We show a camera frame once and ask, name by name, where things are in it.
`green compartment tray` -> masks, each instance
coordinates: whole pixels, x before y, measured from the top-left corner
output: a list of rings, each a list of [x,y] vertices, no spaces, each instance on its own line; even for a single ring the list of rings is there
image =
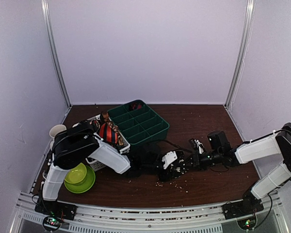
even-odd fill
[[[140,103],[141,108],[131,110],[130,106]],[[142,100],[134,100],[108,111],[110,119],[119,127],[130,143],[131,150],[150,141],[164,140],[169,124]]]

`white cup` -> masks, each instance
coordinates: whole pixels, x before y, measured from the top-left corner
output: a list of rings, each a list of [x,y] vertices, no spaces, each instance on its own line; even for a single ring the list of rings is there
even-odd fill
[[[67,130],[67,127],[65,125],[55,125],[53,128],[50,129],[49,136],[54,139],[54,137],[58,133],[65,131],[65,130]]]

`green bowl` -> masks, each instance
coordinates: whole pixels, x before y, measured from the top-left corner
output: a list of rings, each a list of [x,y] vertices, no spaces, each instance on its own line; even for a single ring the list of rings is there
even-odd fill
[[[86,166],[86,177],[84,179],[84,183],[81,185],[73,185],[69,184],[65,181],[65,187],[68,191],[71,193],[85,193],[88,191],[95,183],[96,175],[94,173],[94,170],[90,166]]]
[[[73,185],[81,185],[85,182],[86,173],[86,166],[83,163],[80,163],[67,173],[65,182]]]

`white wall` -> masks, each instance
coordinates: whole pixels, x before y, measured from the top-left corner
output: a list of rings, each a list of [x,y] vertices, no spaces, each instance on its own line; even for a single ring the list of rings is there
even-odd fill
[[[291,122],[291,0],[258,0],[252,37],[232,116],[245,139],[280,129]],[[257,161],[262,175],[281,156]],[[291,182],[280,190],[291,224]]]
[[[40,1],[0,0],[0,233],[65,110]]]
[[[51,0],[73,104],[225,102],[246,0]]]

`wooden table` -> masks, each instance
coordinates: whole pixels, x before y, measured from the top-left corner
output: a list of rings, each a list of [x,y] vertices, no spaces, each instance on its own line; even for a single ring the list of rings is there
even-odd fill
[[[93,117],[114,105],[73,106],[65,125]],[[184,148],[190,148],[190,138],[199,139],[210,151],[207,134],[215,130],[226,132],[231,146],[242,140],[223,106],[218,105],[150,105],[169,124],[167,139]],[[162,151],[172,146],[160,142]],[[212,168],[226,170],[223,166]],[[73,203],[112,207],[156,208],[192,206],[241,199],[243,193],[259,179],[253,163],[233,167],[228,172],[189,171],[179,179],[160,183],[157,176],[143,174],[129,179],[110,168],[96,172],[94,186],[84,194],[73,194],[62,185],[59,200]],[[34,193],[42,180],[40,174]]]

